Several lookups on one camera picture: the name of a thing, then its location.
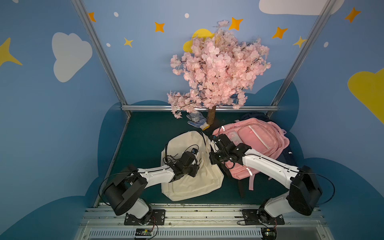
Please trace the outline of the cream white bag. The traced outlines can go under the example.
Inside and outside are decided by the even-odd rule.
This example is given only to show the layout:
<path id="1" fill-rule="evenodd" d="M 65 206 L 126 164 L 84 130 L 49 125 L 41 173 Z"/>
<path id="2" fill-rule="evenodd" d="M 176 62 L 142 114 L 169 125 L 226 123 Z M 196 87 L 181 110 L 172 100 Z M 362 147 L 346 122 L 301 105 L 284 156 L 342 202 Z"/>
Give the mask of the cream white bag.
<path id="1" fill-rule="evenodd" d="M 174 167 L 172 182 L 162 183 L 162 193 L 177 202 L 221 188 L 224 174 L 210 161 L 211 141 L 202 132 L 190 131 L 171 139 L 161 153 L 161 165 Z"/>

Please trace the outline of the pink backpack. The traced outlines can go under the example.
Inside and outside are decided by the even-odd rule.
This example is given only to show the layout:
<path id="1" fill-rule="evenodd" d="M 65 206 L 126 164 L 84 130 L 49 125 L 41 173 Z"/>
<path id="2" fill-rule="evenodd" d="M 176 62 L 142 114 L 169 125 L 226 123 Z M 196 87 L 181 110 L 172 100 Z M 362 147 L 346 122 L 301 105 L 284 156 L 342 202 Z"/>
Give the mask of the pink backpack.
<path id="1" fill-rule="evenodd" d="M 288 147 L 290 141 L 285 137 L 286 131 L 273 122 L 265 122 L 256 118 L 224 125 L 213 132 L 214 136 L 226 135 L 235 146 L 243 143 L 250 146 L 260 154 L 272 159 L 277 159 L 283 150 Z M 258 170 L 248 166 L 242 166 L 230 161 L 222 164 L 210 157 L 212 165 L 218 164 L 224 167 L 234 179 L 249 179 L 249 190 L 254 189 L 255 175 Z"/>

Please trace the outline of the navy blue backpack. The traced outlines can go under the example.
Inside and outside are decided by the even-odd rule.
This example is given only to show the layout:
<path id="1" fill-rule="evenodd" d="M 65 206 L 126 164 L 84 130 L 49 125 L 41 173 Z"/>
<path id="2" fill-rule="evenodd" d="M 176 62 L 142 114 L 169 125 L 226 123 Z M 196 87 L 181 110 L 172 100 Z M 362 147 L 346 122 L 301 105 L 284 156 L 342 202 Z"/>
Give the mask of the navy blue backpack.
<path id="1" fill-rule="evenodd" d="M 246 113 L 243 116 L 239 118 L 240 121 L 244 121 L 250 118 L 256 118 L 258 120 L 264 121 L 264 122 L 274 122 L 272 121 L 265 113 L 262 112 L 251 112 L 251 113 Z M 289 164 L 292 166 L 297 166 L 297 162 L 294 159 L 294 154 L 292 152 L 292 149 L 290 146 L 287 146 L 282 154 L 277 158 L 278 161 Z"/>

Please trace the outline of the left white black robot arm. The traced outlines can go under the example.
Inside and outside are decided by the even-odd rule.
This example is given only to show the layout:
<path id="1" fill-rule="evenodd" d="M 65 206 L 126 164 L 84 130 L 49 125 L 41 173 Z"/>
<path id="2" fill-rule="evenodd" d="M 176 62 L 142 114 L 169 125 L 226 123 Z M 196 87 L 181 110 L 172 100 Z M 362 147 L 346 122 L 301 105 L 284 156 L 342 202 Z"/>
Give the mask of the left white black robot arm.
<path id="1" fill-rule="evenodd" d="M 140 198 L 143 191 L 155 185 L 178 181 L 184 176 L 194 178 L 200 168 L 198 153 L 198 149 L 192 148 L 177 155 L 178 159 L 176 156 L 166 156 L 164 165 L 157 168 L 138 169 L 130 165 L 107 178 L 107 184 L 99 194 L 106 197 L 115 215 L 129 214 L 144 219 L 151 207 Z"/>

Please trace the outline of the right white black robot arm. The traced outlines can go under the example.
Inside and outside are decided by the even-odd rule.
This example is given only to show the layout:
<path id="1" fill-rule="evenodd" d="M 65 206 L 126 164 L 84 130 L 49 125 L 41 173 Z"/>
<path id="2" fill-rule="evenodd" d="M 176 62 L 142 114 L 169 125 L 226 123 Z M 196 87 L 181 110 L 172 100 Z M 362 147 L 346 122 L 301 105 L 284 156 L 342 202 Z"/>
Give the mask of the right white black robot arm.
<path id="1" fill-rule="evenodd" d="M 244 143 L 235 145 L 225 134 L 212 136 L 211 140 L 211 164 L 231 162 L 256 169 L 288 190 L 278 197 L 263 202 L 257 212 L 261 222 L 267 223 L 291 212 L 297 212 L 303 216 L 312 214 L 323 191 L 311 168 L 304 166 L 300 169 L 283 164 Z"/>

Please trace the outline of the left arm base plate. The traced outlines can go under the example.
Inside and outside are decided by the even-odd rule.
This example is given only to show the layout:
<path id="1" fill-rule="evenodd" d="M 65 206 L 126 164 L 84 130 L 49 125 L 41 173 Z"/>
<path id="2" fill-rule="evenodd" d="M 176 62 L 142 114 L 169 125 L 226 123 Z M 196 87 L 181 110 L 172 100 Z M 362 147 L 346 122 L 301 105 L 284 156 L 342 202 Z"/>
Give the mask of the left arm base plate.
<path id="1" fill-rule="evenodd" d="M 149 210 L 142 218 L 137 218 L 135 215 L 126 213 L 125 226 L 147 226 L 157 225 L 163 226 L 165 223 L 166 210 Z"/>

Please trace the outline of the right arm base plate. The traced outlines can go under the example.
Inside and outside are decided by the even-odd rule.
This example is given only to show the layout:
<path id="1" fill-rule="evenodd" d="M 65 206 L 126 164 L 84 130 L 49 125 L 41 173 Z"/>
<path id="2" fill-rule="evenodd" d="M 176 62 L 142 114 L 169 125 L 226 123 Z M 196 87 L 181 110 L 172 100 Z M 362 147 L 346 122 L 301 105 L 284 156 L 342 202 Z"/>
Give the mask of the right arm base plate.
<path id="1" fill-rule="evenodd" d="M 259 210 L 256 209 L 243 209 L 241 210 L 241 213 L 244 217 L 245 225 L 285 225 L 285 220 L 282 215 L 273 218 L 264 211 L 259 213 Z"/>

